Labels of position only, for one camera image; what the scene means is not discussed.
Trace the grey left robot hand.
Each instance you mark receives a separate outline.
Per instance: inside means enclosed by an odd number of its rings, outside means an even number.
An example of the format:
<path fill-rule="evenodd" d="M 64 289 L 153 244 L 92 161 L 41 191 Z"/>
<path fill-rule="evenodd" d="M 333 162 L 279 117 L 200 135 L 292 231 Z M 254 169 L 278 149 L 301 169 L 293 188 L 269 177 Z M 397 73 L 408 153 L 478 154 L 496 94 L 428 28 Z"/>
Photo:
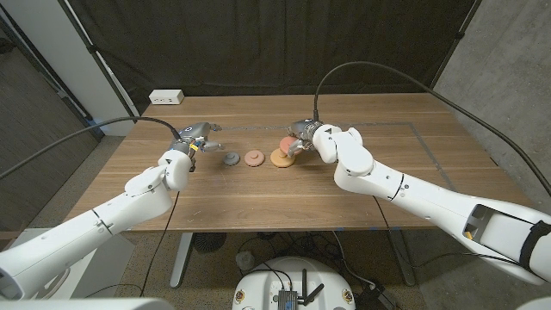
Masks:
<path fill-rule="evenodd" d="M 179 138 L 172 142 L 170 149 L 186 153 L 190 158 L 194 157 L 196 152 L 222 150 L 224 146 L 221 143 L 208 139 L 211 132 L 221 130 L 219 125 L 209 122 L 193 124 L 178 132 Z"/>

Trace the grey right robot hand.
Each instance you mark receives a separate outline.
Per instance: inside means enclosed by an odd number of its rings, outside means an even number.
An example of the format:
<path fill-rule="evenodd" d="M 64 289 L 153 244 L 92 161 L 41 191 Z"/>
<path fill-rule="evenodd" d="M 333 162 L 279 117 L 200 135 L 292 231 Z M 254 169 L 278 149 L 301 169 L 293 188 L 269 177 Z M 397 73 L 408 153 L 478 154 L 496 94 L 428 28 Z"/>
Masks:
<path fill-rule="evenodd" d="M 320 121 L 305 119 L 297 121 L 288 127 L 288 136 L 295 138 L 295 141 L 286 150 L 286 154 L 291 157 L 299 150 L 312 151 L 315 149 L 313 136 L 315 131 L 323 125 Z"/>

